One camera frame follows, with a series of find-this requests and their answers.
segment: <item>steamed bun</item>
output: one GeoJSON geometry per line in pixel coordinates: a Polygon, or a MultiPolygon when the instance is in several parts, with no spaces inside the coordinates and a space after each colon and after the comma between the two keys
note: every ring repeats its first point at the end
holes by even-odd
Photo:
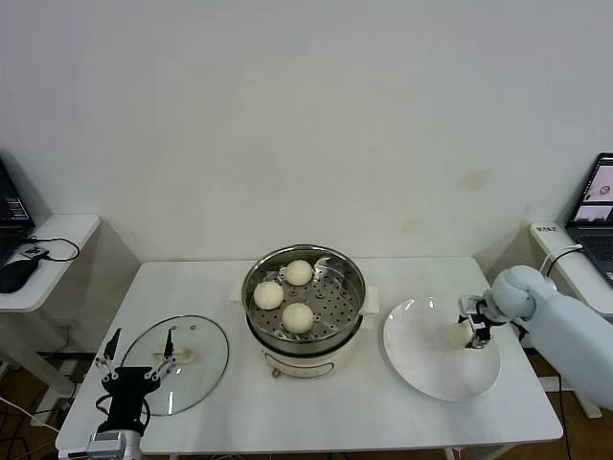
{"type": "Polygon", "coordinates": [[[277,283],[259,283],[253,292],[253,300],[262,310],[274,310],[284,300],[284,289],[277,283]]]}
{"type": "Polygon", "coordinates": [[[463,323],[454,323],[449,325],[447,331],[447,340],[454,348],[462,350],[466,348],[466,344],[472,338],[472,329],[470,323],[465,321],[463,323]]]}
{"type": "Polygon", "coordinates": [[[294,334],[304,334],[313,327],[315,315],[313,310],[305,304],[291,304],[285,307],[281,317],[284,328],[294,334]]]}
{"type": "Polygon", "coordinates": [[[302,286],[313,277],[313,267],[307,261],[294,261],[285,268],[285,280],[293,286],[302,286]]]}

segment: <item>floor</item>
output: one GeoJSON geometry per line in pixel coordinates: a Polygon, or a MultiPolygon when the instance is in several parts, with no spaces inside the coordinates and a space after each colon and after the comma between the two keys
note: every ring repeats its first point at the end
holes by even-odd
{"type": "MultiPolygon", "coordinates": [[[[539,376],[554,376],[554,369],[539,355],[529,355],[536,374],[539,376]]],[[[59,360],[50,360],[59,366],[59,360]]],[[[82,381],[91,361],[80,361],[72,376],[74,381],[82,381]]],[[[45,385],[29,372],[21,369],[9,371],[0,381],[0,393],[7,400],[17,403],[31,412],[35,411],[38,401],[42,398],[45,385]]],[[[559,411],[558,394],[548,394],[552,406],[559,411]]],[[[573,460],[587,459],[613,459],[613,413],[603,411],[603,417],[598,420],[586,419],[581,411],[575,396],[572,393],[563,394],[564,410],[568,425],[570,447],[573,460]]],[[[0,403],[0,460],[18,460],[27,458],[27,451],[36,449],[29,460],[51,460],[56,458],[54,446],[55,434],[47,428],[30,426],[29,421],[17,414],[16,409],[7,409],[0,403]]],[[[58,408],[68,406],[67,402],[60,402],[58,408]]],[[[50,425],[59,426],[62,411],[52,414],[50,425]]],[[[464,458],[469,449],[462,454],[464,458]]],[[[501,460],[560,460],[565,459],[566,445],[564,440],[550,443],[518,446],[500,457],[501,460]]],[[[205,459],[206,456],[183,457],[186,459],[205,459]]],[[[268,455],[245,455],[246,460],[269,460],[268,455]]],[[[346,452],[334,453],[331,460],[444,460],[442,450],[409,450],[386,452],[346,452]]],[[[272,460],[330,460],[325,453],[319,454],[283,454],[272,455],[272,460]]]]}

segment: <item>white side table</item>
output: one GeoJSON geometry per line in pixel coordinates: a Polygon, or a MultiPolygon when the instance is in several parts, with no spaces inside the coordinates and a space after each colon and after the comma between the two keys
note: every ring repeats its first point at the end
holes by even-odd
{"type": "MultiPolygon", "coordinates": [[[[33,234],[37,237],[62,237],[83,248],[98,227],[100,219],[93,215],[51,215],[34,217],[34,222],[36,228],[33,234]]],[[[67,258],[75,253],[72,246],[61,241],[42,242],[40,246],[50,249],[54,258],[67,258]]],[[[23,257],[15,254],[9,262],[20,258],[23,257]]],[[[41,261],[23,288],[12,294],[0,294],[0,313],[25,313],[38,309],[70,264],[41,261]]],[[[49,385],[36,411],[52,409],[59,398],[68,398],[76,391],[74,384],[64,377],[74,370],[76,362],[65,361],[58,371],[30,347],[28,337],[15,332],[9,315],[0,314],[0,350],[49,385]]],[[[50,412],[44,412],[39,418],[47,422],[50,416],[50,412]]],[[[32,425],[37,426],[38,423],[32,421],[32,425]]]]}

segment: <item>white plate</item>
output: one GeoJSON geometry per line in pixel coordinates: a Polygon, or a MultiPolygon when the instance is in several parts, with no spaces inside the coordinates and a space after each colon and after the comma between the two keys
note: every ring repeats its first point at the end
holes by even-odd
{"type": "Polygon", "coordinates": [[[483,350],[458,349],[449,341],[459,313],[457,299],[407,300],[392,310],[383,329],[385,351],[398,373],[439,400],[476,398],[500,374],[500,353],[493,339],[483,350]]]}

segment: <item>laptop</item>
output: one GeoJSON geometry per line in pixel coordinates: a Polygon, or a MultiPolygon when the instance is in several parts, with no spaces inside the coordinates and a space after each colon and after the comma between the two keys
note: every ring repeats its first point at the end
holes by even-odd
{"type": "Polygon", "coordinates": [[[613,153],[598,155],[566,231],[613,286],[613,153]]]}
{"type": "Polygon", "coordinates": [[[34,221],[0,159],[0,266],[5,264],[21,240],[33,229],[34,221]]]}

